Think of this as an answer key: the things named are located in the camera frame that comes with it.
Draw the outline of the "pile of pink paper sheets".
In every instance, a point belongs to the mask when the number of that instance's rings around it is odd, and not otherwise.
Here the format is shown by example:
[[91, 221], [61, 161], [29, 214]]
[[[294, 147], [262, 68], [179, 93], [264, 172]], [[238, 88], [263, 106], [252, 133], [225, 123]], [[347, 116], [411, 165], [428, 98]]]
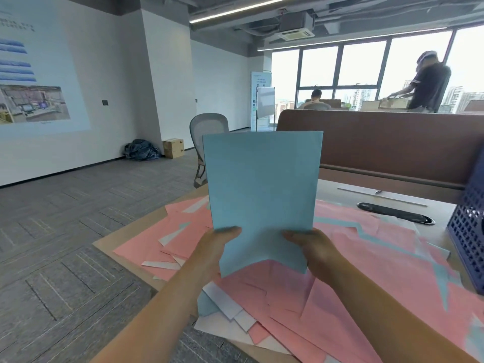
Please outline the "pile of pink paper sheets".
[[484, 363], [484, 299], [415, 227], [316, 200], [310, 233], [224, 248], [196, 328], [301, 363]]

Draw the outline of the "white rolling whiteboard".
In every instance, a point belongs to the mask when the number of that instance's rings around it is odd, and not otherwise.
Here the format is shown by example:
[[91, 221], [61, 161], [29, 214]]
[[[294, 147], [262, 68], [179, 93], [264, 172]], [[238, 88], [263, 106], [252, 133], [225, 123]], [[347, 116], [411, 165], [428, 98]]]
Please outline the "white rolling whiteboard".
[[260, 87], [257, 97], [258, 117], [271, 116], [269, 130], [261, 132], [275, 131], [275, 88], [273, 86]]

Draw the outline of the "grey mesh office chair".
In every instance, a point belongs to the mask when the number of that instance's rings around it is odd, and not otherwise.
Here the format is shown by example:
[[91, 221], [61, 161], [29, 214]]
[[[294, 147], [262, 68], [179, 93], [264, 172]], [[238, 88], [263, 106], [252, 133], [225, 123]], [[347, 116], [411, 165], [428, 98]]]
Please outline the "grey mesh office chair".
[[218, 113], [203, 113], [196, 115], [190, 122], [190, 134], [197, 152], [197, 172], [193, 186], [197, 189], [207, 184], [207, 164], [205, 159], [205, 144], [215, 135], [229, 133], [227, 118]]

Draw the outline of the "brown desk divider panel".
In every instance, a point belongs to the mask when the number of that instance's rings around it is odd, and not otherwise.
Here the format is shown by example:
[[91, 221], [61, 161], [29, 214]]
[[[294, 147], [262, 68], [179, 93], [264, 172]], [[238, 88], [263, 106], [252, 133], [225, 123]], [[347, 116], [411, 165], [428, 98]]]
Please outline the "brown desk divider panel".
[[285, 110], [276, 131], [323, 132], [323, 169], [456, 188], [484, 150], [484, 115]]

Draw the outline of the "cardboard box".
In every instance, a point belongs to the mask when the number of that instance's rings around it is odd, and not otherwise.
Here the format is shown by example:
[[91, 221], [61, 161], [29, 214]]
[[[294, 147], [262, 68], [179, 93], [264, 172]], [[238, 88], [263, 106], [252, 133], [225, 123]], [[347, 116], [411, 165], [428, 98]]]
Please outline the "cardboard box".
[[173, 138], [163, 140], [163, 152], [164, 156], [169, 159], [175, 159], [184, 156], [185, 145], [184, 140], [179, 138]]
[[378, 109], [381, 110], [406, 110], [410, 98], [383, 98], [379, 101]]

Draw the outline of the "ceiling air conditioner unit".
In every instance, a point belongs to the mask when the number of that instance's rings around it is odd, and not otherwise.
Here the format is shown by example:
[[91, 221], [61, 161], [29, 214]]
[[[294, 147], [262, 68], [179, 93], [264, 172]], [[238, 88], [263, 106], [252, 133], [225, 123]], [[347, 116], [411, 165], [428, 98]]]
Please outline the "ceiling air conditioner unit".
[[286, 42], [312, 38], [314, 17], [307, 11], [285, 13], [280, 18], [278, 30], [275, 32], [277, 38]]

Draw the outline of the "linear ceiling light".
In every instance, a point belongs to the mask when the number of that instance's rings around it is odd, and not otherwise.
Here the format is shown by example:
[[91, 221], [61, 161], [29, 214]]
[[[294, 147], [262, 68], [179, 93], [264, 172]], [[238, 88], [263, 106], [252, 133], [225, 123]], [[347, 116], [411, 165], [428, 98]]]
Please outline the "linear ceiling light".
[[253, 3], [250, 5], [244, 5], [244, 6], [239, 6], [239, 7], [232, 7], [231, 9], [225, 10], [225, 11], [216, 11], [215, 9], [209, 10], [209, 11], [201, 11], [198, 14], [193, 14], [190, 16], [189, 23], [190, 24], [196, 24], [196, 23], [201, 23], [205, 22], [211, 19], [217, 19], [229, 15], [233, 15], [236, 13], [241, 13], [244, 11], [251, 11], [251, 10], [256, 10], [263, 8], [265, 6], [272, 6], [272, 5], [279, 5], [284, 2], [287, 2], [289, 0], [265, 0], [265, 1], [260, 1], [257, 3]]

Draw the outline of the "person's left forearm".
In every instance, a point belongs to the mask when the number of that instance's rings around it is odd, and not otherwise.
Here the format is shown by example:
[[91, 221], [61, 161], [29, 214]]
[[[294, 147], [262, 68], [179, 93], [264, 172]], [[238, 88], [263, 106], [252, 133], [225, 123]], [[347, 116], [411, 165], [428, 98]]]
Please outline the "person's left forearm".
[[168, 363], [221, 254], [192, 254], [134, 319], [90, 363]]

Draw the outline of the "tall white banner stand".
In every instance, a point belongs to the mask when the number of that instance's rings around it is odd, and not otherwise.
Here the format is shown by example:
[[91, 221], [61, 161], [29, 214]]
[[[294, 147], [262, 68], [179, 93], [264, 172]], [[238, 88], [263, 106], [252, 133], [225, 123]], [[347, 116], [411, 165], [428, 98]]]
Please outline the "tall white banner stand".
[[271, 87], [271, 72], [251, 72], [250, 73], [250, 131], [268, 131], [270, 128], [271, 116], [258, 117], [257, 94], [259, 88]]

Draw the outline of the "blue paper sheet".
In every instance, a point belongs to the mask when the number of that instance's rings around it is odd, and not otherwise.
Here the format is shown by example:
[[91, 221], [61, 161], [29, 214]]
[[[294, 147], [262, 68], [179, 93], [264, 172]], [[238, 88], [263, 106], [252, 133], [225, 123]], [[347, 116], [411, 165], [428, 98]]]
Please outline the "blue paper sheet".
[[311, 231], [323, 132], [215, 135], [205, 144], [214, 229], [239, 226], [220, 260], [225, 278], [271, 260], [300, 274], [307, 261], [282, 232]]

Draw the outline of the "person's right hand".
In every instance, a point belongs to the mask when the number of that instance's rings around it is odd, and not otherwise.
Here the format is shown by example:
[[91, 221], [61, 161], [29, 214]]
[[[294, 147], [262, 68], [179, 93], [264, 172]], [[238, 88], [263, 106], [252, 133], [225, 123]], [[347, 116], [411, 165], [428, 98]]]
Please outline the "person's right hand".
[[312, 246], [300, 248], [307, 260], [307, 268], [318, 280], [333, 287], [337, 283], [338, 272], [345, 266], [346, 259], [326, 234], [316, 228], [311, 231], [316, 233]]

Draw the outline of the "dark blue crumpled bag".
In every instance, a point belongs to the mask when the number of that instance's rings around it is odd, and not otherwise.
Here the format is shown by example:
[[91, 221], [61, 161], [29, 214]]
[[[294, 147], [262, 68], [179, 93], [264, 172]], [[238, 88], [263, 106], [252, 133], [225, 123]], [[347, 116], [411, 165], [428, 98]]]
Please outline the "dark blue crumpled bag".
[[124, 146], [123, 156], [128, 160], [149, 161], [160, 159], [162, 154], [160, 149], [150, 141], [135, 139]]

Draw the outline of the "blue perforated plastic basket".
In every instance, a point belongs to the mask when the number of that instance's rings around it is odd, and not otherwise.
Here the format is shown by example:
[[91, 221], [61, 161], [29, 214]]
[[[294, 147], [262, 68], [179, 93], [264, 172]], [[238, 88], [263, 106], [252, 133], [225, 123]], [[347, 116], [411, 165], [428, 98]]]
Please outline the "blue perforated plastic basket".
[[484, 296], [484, 146], [447, 229], [473, 287]]

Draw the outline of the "person's left hand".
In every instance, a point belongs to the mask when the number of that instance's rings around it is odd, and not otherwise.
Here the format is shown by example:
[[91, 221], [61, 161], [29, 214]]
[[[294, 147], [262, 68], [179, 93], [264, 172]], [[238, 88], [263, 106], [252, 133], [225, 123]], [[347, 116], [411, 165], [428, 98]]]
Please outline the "person's left hand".
[[188, 260], [189, 265], [208, 281], [219, 272], [219, 263], [226, 245], [214, 242], [214, 230], [210, 229], [202, 236]]

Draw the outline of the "person's right forearm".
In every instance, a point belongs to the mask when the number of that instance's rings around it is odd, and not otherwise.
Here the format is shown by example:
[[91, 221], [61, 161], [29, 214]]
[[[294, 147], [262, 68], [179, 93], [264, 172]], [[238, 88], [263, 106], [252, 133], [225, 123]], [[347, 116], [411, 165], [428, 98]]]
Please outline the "person's right forearm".
[[383, 363], [479, 363], [347, 260], [331, 288]]

